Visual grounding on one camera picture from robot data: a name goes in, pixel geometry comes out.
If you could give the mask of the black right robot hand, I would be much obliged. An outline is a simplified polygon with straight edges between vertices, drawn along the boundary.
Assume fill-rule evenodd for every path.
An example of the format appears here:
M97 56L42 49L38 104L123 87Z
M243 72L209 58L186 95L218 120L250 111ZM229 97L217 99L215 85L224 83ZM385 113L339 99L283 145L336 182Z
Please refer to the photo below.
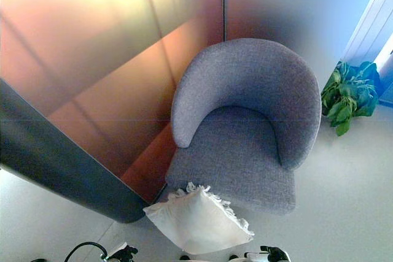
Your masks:
M246 252L244 257L248 261L263 261L263 262L277 262L277 261L291 261L287 252L281 250L279 247L261 246L259 252Z

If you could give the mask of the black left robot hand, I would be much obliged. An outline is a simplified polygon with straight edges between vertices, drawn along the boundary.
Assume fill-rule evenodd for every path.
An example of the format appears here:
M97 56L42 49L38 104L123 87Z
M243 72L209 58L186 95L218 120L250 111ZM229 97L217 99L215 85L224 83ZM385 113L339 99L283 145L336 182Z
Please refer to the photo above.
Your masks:
M137 253L137 248L130 246L126 242L124 242L115 249L113 249L113 251L111 251L105 258L105 261L133 262L133 255Z

